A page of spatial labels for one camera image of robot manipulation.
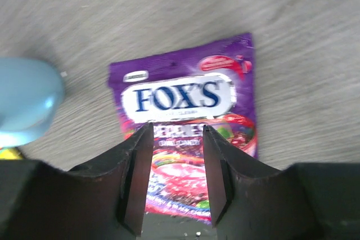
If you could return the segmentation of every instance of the floor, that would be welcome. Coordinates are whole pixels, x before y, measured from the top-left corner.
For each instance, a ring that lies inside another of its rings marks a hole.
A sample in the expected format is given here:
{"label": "floor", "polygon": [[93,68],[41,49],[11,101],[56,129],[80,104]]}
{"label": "floor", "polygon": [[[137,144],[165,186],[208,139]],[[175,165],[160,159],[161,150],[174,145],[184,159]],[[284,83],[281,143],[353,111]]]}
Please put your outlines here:
{"label": "floor", "polygon": [[32,158],[69,169],[122,141],[109,63],[251,31],[260,159],[360,162],[360,0],[0,0],[0,26],[2,56],[67,72]]}

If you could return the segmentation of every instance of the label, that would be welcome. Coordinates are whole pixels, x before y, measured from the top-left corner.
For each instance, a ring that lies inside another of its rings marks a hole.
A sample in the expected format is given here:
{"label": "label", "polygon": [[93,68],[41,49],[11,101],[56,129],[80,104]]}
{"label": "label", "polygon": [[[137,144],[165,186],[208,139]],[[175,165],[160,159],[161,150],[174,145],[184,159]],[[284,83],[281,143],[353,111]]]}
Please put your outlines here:
{"label": "label", "polygon": [[155,138],[184,138],[203,136],[204,123],[189,125],[155,125]]}
{"label": "label", "polygon": [[123,82],[133,83],[135,81],[144,81],[149,78],[149,72],[147,70],[138,70],[132,73],[124,75]]}
{"label": "label", "polygon": [[232,106],[231,86],[218,76],[132,85],[122,93],[121,101],[135,123],[214,117]]}

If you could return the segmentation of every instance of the yellow object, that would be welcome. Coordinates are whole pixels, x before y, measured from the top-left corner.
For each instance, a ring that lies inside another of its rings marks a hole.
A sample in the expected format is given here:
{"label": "yellow object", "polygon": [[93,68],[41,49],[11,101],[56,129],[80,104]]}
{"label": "yellow object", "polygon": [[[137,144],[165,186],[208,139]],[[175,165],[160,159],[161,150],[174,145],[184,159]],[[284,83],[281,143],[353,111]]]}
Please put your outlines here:
{"label": "yellow object", "polygon": [[21,153],[16,148],[0,148],[0,160],[22,160]]}

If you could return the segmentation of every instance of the purple candy wrapper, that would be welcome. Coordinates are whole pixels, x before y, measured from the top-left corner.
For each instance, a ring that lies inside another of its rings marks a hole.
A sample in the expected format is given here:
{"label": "purple candy wrapper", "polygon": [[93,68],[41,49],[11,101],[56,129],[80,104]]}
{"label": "purple candy wrapper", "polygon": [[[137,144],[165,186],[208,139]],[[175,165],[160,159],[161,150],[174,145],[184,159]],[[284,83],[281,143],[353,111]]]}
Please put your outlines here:
{"label": "purple candy wrapper", "polygon": [[146,211],[210,224],[203,126],[257,157],[254,71],[250,33],[110,65],[125,138],[154,122]]}

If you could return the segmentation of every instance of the blue plastic lid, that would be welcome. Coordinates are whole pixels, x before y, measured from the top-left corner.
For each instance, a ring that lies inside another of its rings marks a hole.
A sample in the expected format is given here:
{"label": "blue plastic lid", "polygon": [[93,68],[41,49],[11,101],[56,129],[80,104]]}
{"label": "blue plastic lid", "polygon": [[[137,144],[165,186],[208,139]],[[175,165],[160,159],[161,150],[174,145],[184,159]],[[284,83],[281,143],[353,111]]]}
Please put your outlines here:
{"label": "blue plastic lid", "polygon": [[0,58],[0,147],[41,137],[64,99],[62,77],[50,64],[28,58]]}

